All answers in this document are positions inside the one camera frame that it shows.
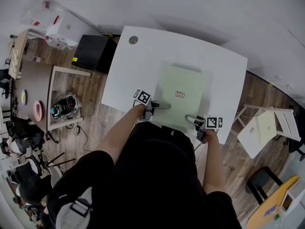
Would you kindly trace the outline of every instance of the black cabinet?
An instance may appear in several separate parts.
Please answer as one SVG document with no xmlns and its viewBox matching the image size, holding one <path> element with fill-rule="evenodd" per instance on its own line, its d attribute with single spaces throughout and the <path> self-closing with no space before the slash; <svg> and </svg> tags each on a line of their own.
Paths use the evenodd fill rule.
<svg viewBox="0 0 305 229">
<path fill-rule="evenodd" d="M 117 43 L 108 36 L 83 35 L 72 64 L 108 74 Z"/>
</svg>

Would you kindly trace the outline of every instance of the yellow object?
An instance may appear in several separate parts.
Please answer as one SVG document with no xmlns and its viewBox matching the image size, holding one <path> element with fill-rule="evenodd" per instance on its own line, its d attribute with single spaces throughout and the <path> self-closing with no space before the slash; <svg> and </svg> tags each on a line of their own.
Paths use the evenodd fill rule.
<svg viewBox="0 0 305 229">
<path fill-rule="evenodd" d="M 298 181 L 300 177 L 294 176 L 290 178 L 288 181 L 283 183 L 277 191 L 275 191 L 270 197 L 268 197 L 261 205 L 257 208 L 257 210 L 253 213 L 253 215 L 249 218 L 247 222 L 247 229 L 256 229 L 260 228 L 270 221 L 274 220 L 274 217 L 278 214 L 281 203 L 285 197 L 287 190 Z M 271 212 L 269 215 L 266 213 L 272 208 L 276 206 L 275 211 Z"/>
<path fill-rule="evenodd" d="M 25 93 L 22 94 L 22 99 L 21 99 L 22 103 L 25 103 Z"/>
</svg>

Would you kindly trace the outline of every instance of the white chair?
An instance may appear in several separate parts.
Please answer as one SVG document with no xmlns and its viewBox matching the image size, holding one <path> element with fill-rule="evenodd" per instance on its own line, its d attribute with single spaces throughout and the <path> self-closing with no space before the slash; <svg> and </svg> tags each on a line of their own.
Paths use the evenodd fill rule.
<svg viewBox="0 0 305 229">
<path fill-rule="evenodd" d="M 247 108 L 256 109 L 257 112 L 249 123 L 245 125 L 240 116 Z M 255 158 L 268 141 L 276 135 L 283 135 L 297 141 L 301 140 L 293 112 L 292 109 L 264 108 L 245 104 L 233 121 L 238 120 L 243 129 L 240 133 L 234 130 L 231 130 L 231 133 L 237 136 L 238 145 L 249 154 L 250 158 Z M 283 131 L 276 130 L 275 115 Z"/>
<path fill-rule="evenodd" d="M 54 163 L 50 163 L 50 167 L 47 167 L 48 171 L 51 174 L 51 185 L 52 187 L 60 180 L 62 177 L 62 171 L 59 167 L 54 166 Z"/>
</svg>

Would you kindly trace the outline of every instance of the pink bowl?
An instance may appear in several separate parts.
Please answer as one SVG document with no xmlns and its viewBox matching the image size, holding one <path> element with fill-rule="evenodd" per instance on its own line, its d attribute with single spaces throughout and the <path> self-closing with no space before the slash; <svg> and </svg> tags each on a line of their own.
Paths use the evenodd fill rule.
<svg viewBox="0 0 305 229">
<path fill-rule="evenodd" d="M 33 112 L 34 112 L 35 119 L 37 121 L 40 121 L 42 119 L 43 113 L 42 113 L 42 106 L 37 100 L 34 102 Z"/>
</svg>

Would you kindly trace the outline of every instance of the white folding table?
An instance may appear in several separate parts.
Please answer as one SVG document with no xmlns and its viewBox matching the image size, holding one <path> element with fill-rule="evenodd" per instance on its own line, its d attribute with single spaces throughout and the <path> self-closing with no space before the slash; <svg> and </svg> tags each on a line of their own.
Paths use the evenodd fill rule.
<svg viewBox="0 0 305 229">
<path fill-rule="evenodd" d="M 205 87 L 198 115 L 223 117 L 223 128 L 219 130 L 218 138 L 224 144 L 242 93 L 247 59 L 196 38 L 125 26 L 112 60 L 102 104 L 127 112 L 132 108 L 136 89 L 154 96 L 165 65 L 191 69 L 204 75 Z M 195 129 L 187 132 L 196 135 Z"/>
</svg>

